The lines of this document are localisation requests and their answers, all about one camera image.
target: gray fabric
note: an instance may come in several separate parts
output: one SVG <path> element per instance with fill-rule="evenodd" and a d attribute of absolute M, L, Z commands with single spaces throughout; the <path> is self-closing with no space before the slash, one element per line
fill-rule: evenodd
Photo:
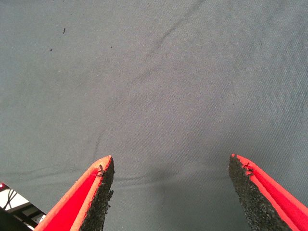
<path fill-rule="evenodd" d="M 111 154 L 107 231 L 248 230 L 237 153 L 308 205 L 307 22 L 304 0 L 0 0 L 0 180 L 48 212 Z"/>

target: black foam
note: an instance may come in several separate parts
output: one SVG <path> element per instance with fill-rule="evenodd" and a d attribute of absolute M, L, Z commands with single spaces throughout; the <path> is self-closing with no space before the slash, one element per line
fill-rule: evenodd
<path fill-rule="evenodd" d="M 113 195 L 113 190 L 110 190 L 114 180 L 115 167 L 113 159 L 103 173 L 102 183 L 99 186 L 87 215 L 80 227 L 80 231 L 102 231 L 107 210 L 110 207 L 108 202 Z"/>
<path fill-rule="evenodd" d="M 290 231 L 289 226 L 280 218 L 269 200 L 250 180 L 242 163 L 235 157 L 230 157 L 229 176 L 239 195 L 239 200 L 253 231 Z"/>

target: gray canvas surface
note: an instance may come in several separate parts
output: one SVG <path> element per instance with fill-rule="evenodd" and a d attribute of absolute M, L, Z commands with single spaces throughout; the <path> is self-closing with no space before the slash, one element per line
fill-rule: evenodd
<path fill-rule="evenodd" d="M 0 0 L 0 180 L 48 212 L 111 154 L 105 230 L 247 231 L 237 153 L 308 205 L 307 24 L 304 0 Z"/>

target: black cable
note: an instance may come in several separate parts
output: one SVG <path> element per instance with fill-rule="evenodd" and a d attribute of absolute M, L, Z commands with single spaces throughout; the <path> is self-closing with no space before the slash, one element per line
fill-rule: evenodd
<path fill-rule="evenodd" d="M 17 192 L 15 192 L 14 196 L 13 196 L 14 190 L 10 189 L 9 193 L 8 193 L 8 201 L 6 202 L 5 206 L 3 207 L 3 209 L 6 209 L 6 206 L 10 205 L 10 208 L 12 208 L 11 206 L 11 201 L 12 199 L 17 195 Z"/>

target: red object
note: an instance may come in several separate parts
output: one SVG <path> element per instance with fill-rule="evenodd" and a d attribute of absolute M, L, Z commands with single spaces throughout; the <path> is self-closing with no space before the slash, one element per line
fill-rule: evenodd
<path fill-rule="evenodd" d="M 79 230 L 101 184 L 102 178 L 97 176 L 100 165 L 106 171 L 111 162 L 112 157 L 109 155 L 93 163 L 34 230 Z"/>
<path fill-rule="evenodd" d="M 250 180 L 273 205 L 281 219 L 294 231 L 308 231 L 308 208 L 251 160 L 240 155 L 236 157 L 242 163 L 243 168 L 246 168 Z"/>
<path fill-rule="evenodd" d="M 5 183 L 0 183 L 0 192 L 2 190 L 8 189 L 9 187 Z"/>

